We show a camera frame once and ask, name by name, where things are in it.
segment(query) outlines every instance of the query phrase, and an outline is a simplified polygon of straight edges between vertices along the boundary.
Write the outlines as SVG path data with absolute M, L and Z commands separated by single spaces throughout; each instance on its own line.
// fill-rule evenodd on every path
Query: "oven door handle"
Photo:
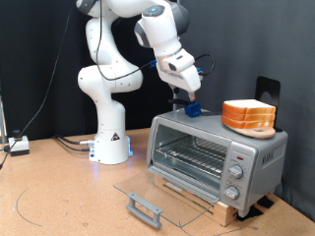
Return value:
M 160 228 L 161 223 L 159 222 L 160 214 L 163 212 L 163 210 L 157 206 L 154 206 L 153 204 L 149 203 L 148 201 L 144 200 L 140 196 L 136 195 L 135 193 L 128 194 L 128 197 L 130 198 L 129 205 L 127 205 L 127 208 L 136 216 L 144 220 L 145 222 L 149 223 L 149 225 Z M 151 218 L 147 214 L 143 213 L 139 209 L 136 208 L 136 202 L 141 204 L 142 206 L 148 208 L 154 213 L 154 217 Z

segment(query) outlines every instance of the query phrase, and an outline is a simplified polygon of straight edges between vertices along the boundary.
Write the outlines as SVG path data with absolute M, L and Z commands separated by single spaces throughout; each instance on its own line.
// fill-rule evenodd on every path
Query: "blue object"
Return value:
M 201 111 L 201 104 L 196 103 L 195 101 L 190 101 L 190 105 L 184 105 L 186 115 L 194 118 L 196 116 L 201 115 L 203 112 Z
M 132 156 L 134 152 L 132 151 L 132 148 L 131 148 L 131 139 L 129 136 L 128 136 L 128 150 L 129 150 L 129 156 Z
M 150 66 L 150 69 L 154 68 L 157 66 L 157 60 L 153 60 L 151 61 L 151 66 Z

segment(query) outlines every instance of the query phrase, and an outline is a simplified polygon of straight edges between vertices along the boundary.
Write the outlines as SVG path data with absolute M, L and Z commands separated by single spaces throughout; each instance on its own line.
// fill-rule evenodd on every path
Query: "wooden block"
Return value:
M 168 182 L 166 179 L 158 175 L 155 176 L 155 185 L 171 194 L 173 197 L 199 211 L 205 211 L 211 205 L 211 202 L 177 185 L 174 185 L 171 182 Z M 213 207 L 210 207 L 209 210 L 205 212 L 206 217 L 214 220 L 222 226 L 229 225 L 229 223 L 236 218 L 236 214 L 236 208 L 227 206 L 221 202 L 217 202 L 213 205 Z

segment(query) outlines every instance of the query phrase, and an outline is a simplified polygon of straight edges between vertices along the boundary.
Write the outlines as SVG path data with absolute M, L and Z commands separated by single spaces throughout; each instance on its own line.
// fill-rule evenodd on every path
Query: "oven control knob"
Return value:
M 243 176 L 243 170 L 240 166 L 238 165 L 233 165 L 228 169 L 228 172 L 235 177 L 236 179 L 239 179 Z
M 238 189 L 236 189 L 233 186 L 230 186 L 227 189 L 225 189 L 223 193 L 233 200 L 237 200 L 239 196 Z

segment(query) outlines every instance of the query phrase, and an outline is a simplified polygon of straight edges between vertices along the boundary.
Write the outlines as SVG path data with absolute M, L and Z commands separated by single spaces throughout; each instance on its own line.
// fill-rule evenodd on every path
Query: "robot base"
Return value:
M 125 129 L 99 130 L 94 144 L 90 146 L 90 161 L 119 164 L 128 160 L 129 156 L 129 142 Z

